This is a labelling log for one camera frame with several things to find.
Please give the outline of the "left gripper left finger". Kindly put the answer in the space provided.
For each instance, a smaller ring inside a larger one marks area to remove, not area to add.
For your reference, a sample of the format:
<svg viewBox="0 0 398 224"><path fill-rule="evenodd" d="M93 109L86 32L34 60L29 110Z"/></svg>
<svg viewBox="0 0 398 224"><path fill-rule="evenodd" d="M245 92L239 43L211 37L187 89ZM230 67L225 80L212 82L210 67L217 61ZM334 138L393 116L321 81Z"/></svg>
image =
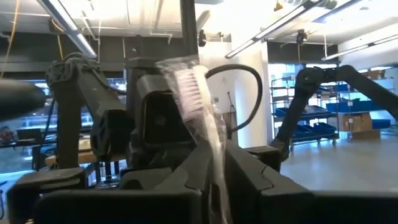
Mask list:
<svg viewBox="0 0 398 224"><path fill-rule="evenodd" d="M154 212L155 224L209 224L211 158L209 145L198 145L155 187L162 193Z"/></svg>

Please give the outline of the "ceiling light strip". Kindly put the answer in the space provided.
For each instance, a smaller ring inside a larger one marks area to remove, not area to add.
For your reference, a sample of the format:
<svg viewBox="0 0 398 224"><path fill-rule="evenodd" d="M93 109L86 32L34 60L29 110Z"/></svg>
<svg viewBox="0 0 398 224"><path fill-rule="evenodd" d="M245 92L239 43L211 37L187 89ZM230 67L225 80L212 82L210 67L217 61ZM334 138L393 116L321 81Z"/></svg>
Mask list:
<svg viewBox="0 0 398 224"><path fill-rule="evenodd" d="M224 57L227 59L231 59L231 58L235 57L237 54L242 52L244 49L252 46L256 42L259 42L260 40L264 39L267 35L271 34L272 32L276 31L277 29L280 29L284 25L287 25L288 23L292 22L294 19L300 17L301 15L303 15L306 12L308 12L309 10L311 10L314 6L315 6L315 3L311 2L311 1L307 1L307 2L299 5L293 11L284 15L282 18L275 21L273 24L266 27L264 30L260 31L260 33L256 34L254 37L247 40L245 43L243 43L239 47L235 48L230 53L226 54Z"/></svg>
<svg viewBox="0 0 398 224"><path fill-rule="evenodd" d="M392 36L389 36L389 37L384 37L384 38L381 38L381 39L378 39L378 40L375 40L375 41L372 41L372 42L369 42L367 44L363 44L363 45L360 45L360 46L357 46L357 47L353 47L353 48L350 48L348 50L344 50L342 52L338 52L338 53L333 54L333 55L326 55L325 57L322 58L322 60L323 61L331 60L331 59L338 58L338 57L343 56L343 55L351 54L353 52L357 52L357 51L360 51L360 50L363 50L363 49L374 47L376 45L384 44L386 42L390 42L390 41L393 41L393 40L396 40L396 39L398 39L398 34L395 34L395 35L392 35Z"/></svg>

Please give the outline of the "brown cardboard box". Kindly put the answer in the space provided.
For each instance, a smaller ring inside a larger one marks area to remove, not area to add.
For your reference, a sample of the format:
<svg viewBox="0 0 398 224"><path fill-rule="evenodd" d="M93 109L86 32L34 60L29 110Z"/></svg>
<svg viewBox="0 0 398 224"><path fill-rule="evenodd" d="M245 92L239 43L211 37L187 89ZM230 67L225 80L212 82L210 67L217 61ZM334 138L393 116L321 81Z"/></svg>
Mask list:
<svg viewBox="0 0 398 224"><path fill-rule="evenodd" d="M346 133L347 140L373 140L381 137L380 131L373 128L370 112L340 114L339 130Z"/></svg>

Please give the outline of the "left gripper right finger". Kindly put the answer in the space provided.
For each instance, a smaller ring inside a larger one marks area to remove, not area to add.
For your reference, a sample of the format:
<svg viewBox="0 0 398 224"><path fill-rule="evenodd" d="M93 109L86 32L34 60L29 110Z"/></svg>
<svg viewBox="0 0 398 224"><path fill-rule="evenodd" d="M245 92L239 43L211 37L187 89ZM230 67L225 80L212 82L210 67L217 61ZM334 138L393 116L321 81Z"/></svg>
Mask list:
<svg viewBox="0 0 398 224"><path fill-rule="evenodd" d="M234 224L296 224L311 192L244 149L226 150L226 183Z"/></svg>

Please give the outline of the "shelf cart with blue bins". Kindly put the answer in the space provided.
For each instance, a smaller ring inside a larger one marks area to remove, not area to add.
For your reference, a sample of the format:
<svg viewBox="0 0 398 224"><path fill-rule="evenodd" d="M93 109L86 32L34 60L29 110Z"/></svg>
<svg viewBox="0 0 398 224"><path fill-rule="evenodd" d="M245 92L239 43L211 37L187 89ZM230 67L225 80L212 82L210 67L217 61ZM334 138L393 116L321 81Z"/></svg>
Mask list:
<svg viewBox="0 0 398 224"><path fill-rule="evenodd" d="M393 117L398 118L398 95L365 77L352 66L304 68L295 78L295 95L290 106L285 109L284 120L271 142L272 147L288 148L294 140L314 141L336 136L336 128L326 123L318 123L314 127L299 125L299 121L327 118L331 115L329 111L320 111L319 108L313 112L306 112L305 109L309 99L317 93L321 84L329 82L346 82L383 110L388 111Z"/></svg>

